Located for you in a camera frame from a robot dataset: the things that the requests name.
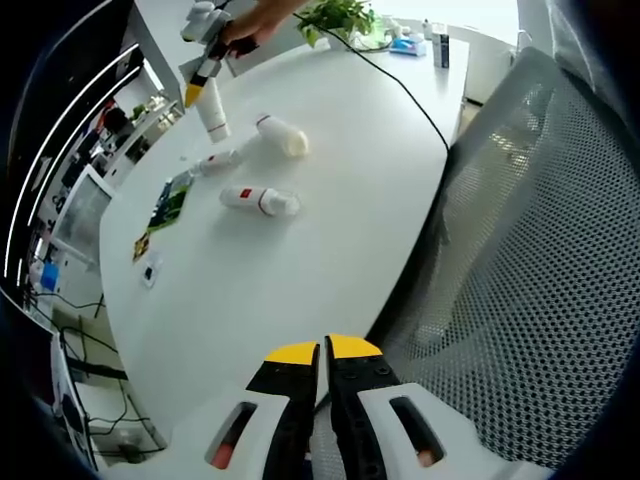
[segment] small bottle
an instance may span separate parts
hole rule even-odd
[[[193,177],[209,177],[222,170],[237,167],[243,160],[242,156],[236,150],[216,153],[215,155],[204,158],[193,165],[189,169],[189,173]]]
[[[424,22],[422,22],[422,32],[424,33],[425,40],[430,41],[433,37],[433,27],[426,18],[424,19]]]
[[[256,121],[260,136],[279,147],[288,157],[309,153],[309,140],[304,132],[272,115],[261,114]]]
[[[256,210],[269,217],[290,217],[300,211],[293,193],[265,187],[229,187],[220,193],[220,202],[231,208]]]

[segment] black cable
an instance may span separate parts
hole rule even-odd
[[[69,306],[71,306],[73,308],[77,308],[77,309],[87,308],[87,307],[102,306],[102,301],[93,302],[93,303],[85,303],[84,305],[76,305],[74,303],[71,303],[69,300],[64,298],[62,295],[59,295],[57,293],[34,293],[33,296],[36,297],[36,298],[38,298],[38,297],[58,297],[60,300],[62,300],[67,305],[69,305]]]
[[[96,311],[93,314],[93,318],[98,318],[98,314],[100,313],[100,307],[102,307],[103,301],[104,301],[104,293],[100,295],[100,300],[99,300],[100,305],[96,307]]]
[[[222,2],[220,5],[216,5],[216,10],[224,10],[225,8],[227,8],[227,5],[231,3],[231,1],[232,0],[226,0]]]
[[[122,415],[120,415],[120,417],[118,417],[116,420],[113,421],[113,423],[111,424],[111,428],[109,428],[109,430],[107,430],[106,432],[91,433],[90,435],[92,437],[102,437],[102,436],[111,435],[113,431],[116,429],[116,425],[118,425],[118,423],[124,420],[124,417],[129,412],[129,402],[127,402],[127,394],[125,393],[124,387],[122,386],[122,381],[118,380],[118,384],[120,385],[120,391],[122,391],[122,400],[124,401],[124,412],[122,412]]]
[[[365,43],[362,41],[362,38],[357,37],[357,39],[362,45],[365,45]],[[357,52],[360,52],[360,53],[380,53],[380,52],[388,51],[389,47],[391,46],[392,43],[393,43],[393,40],[391,42],[387,43],[386,45],[383,45],[382,47],[371,47],[371,48],[369,48],[369,47],[367,47],[365,45],[364,48],[355,48],[354,47],[354,49]]]
[[[82,335],[80,335],[81,337],[81,342],[82,342],[82,361],[84,363],[87,363],[87,342],[84,339],[84,326],[82,324],[82,317],[78,316],[78,322],[80,323],[80,332],[82,333]]]
[[[133,451],[132,453],[137,453],[139,455],[148,455],[150,453],[158,453],[164,450],[166,450],[166,448],[157,448],[155,450],[139,450],[139,451]],[[113,452],[98,451],[98,452],[95,452],[95,454],[100,455],[102,457],[122,457],[123,456],[122,452],[116,452],[116,451],[113,451]]]
[[[107,420],[106,418],[101,418],[101,417],[91,417],[89,419],[89,423],[93,422],[94,420],[100,420],[101,422],[105,422],[105,423],[116,423],[116,422],[150,422],[151,418],[149,417],[138,417],[138,418],[123,418],[120,420]]]
[[[344,44],[345,47],[347,47],[349,50],[351,50],[353,53],[355,53],[356,55],[358,55],[361,59],[363,59],[365,62],[367,62],[369,65],[371,65],[373,68],[375,68],[376,70],[378,70],[379,72],[383,73],[384,75],[386,75],[387,77],[389,77],[390,79],[394,80],[398,85],[400,85],[400,87],[402,87],[402,89],[406,92],[407,95],[409,95],[409,98],[411,98],[411,100],[413,101],[413,103],[416,104],[416,106],[420,109],[420,111],[422,112],[422,114],[427,117],[427,120],[429,120],[429,123],[431,124],[431,126],[433,127],[433,129],[436,131],[436,133],[438,134],[438,136],[440,137],[440,140],[442,140],[442,143],[444,145],[444,148],[447,151],[447,155],[449,154],[449,144],[447,143],[447,141],[444,138],[444,135],[442,135],[442,132],[440,131],[440,129],[437,127],[437,125],[435,124],[435,122],[433,121],[433,119],[431,118],[431,116],[427,113],[427,111],[422,108],[422,105],[420,105],[420,103],[418,102],[418,100],[416,100],[416,97],[413,96],[413,94],[411,93],[411,91],[409,91],[409,89],[404,85],[404,83],[402,83],[400,80],[398,80],[396,77],[394,77],[393,75],[391,75],[389,72],[387,72],[384,68],[379,67],[378,65],[376,65],[375,63],[373,63],[371,60],[369,60],[367,57],[365,57],[364,55],[362,55],[362,53],[360,53],[357,49],[353,48],[351,45],[349,45],[349,42],[345,41],[344,39],[342,39],[340,37],[340,35],[337,35],[335,33],[333,33],[330,30],[327,30],[325,28],[322,28],[318,25],[316,25],[313,22],[310,22],[309,20],[307,20],[306,18],[304,18],[301,15],[298,15],[297,13],[293,14],[294,17],[296,17],[299,20],[304,20],[305,22],[308,22],[309,25],[313,26],[314,28],[317,28],[318,30],[320,30],[323,33],[326,33],[328,35],[331,35],[332,37],[337,38],[338,40],[340,40],[341,43]]]
[[[40,310],[38,307],[36,307],[35,305],[31,305],[40,315],[42,315],[58,332],[62,332],[62,329],[56,324],[56,322],[54,322],[51,317],[49,317],[49,315],[45,314],[42,310]],[[69,345],[67,343],[67,341],[64,339],[64,335],[60,336],[63,346],[69,347],[69,350],[71,350],[71,353],[73,353],[73,355],[80,360],[80,355],[78,355],[78,352],[76,352],[73,347],[71,345]]]
[[[115,349],[115,347],[112,347],[111,345],[109,345],[106,342],[103,342],[102,340],[100,340],[99,338],[94,337],[93,335],[89,335],[86,332],[83,332],[82,330],[75,328],[75,327],[62,327],[60,329],[60,333],[63,333],[65,330],[71,330],[72,332],[77,332],[81,335],[84,335],[87,338],[90,338],[91,340],[93,340],[94,342],[99,343],[100,345],[107,347],[109,350],[111,350],[114,353],[118,353],[118,351]]]
[[[33,255],[36,258],[36,260],[40,260],[42,263],[47,263],[39,255],[36,255],[36,252],[34,252],[33,250],[30,250],[29,253]]]

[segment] white tube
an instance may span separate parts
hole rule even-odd
[[[197,162],[189,169],[189,173],[194,177],[209,177],[223,170],[237,167],[243,161],[244,158],[236,150],[216,153]]]
[[[196,102],[196,109],[212,143],[217,143],[231,135],[215,78],[209,78],[204,84]]]
[[[231,208],[245,208],[269,217],[294,216],[300,211],[300,200],[289,192],[265,187],[229,187],[220,193],[220,202]]]
[[[278,118],[262,114],[256,128],[262,138],[279,147],[288,157],[302,157],[309,153],[309,140],[304,132]]]

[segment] white wall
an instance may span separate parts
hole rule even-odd
[[[113,97],[118,106],[124,110],[127,117],[130,117],[135,107],[141,103],[146,104],[151,95],[155,95],[157,92],[158,90],[151,82],[151,78],[149,78],[146,70],[142,69],[140,70],[140,75],[134,78]]]
[[[383,15],[427,18],[477,30],[511,45],[517,42],[518,0],[373,0],[372,7]]]

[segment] white table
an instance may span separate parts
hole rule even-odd
[[[452,42],[448,71],[433,67],[431,52],[368,58],[399,77],[444,136],[455,138],[466,44]],[[188,113],[138,163],[101,224],[113,335],[137,396],[166,438],[225,382],[246,386],[272,349],[323,343],[330,332],[366,335],[407,261],[446,158],[400,86],[348,52],[297,48],[221,95],[232,137],[211,146],[197,113]],[[164,182],[198,157],[251,138],[260,112],[304,130],[311,154],[290,160],[250,141],[242,166],[196,181],[178,223],[152,235],[164,264],[148,290],[144,261],[132,263],[133,244]],[[303,211],[283,221],[227,209],[218,195],[230,185],[294,191]]]

